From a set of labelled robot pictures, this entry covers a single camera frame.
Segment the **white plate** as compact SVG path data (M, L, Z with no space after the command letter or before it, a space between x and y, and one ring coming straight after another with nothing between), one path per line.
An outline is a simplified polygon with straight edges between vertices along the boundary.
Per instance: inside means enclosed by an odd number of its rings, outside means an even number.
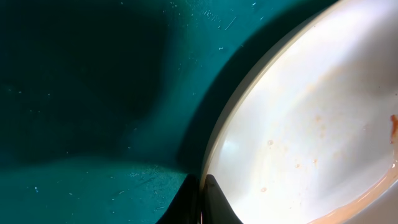
M338 1L275 44L214 127L242 223L397 222L397 1Z

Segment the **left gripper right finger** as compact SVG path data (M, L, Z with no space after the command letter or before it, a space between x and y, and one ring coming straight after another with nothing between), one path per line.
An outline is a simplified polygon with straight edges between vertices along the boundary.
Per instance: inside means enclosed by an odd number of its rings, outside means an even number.
M208 174L202 196L203 224L243 224L234 213L215 177Z

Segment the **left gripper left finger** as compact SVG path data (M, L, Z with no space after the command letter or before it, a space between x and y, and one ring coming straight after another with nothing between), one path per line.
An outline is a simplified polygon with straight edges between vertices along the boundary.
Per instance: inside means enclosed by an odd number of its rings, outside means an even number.
M198 179L188 174L165 213L156 224L197 224L199 203Z

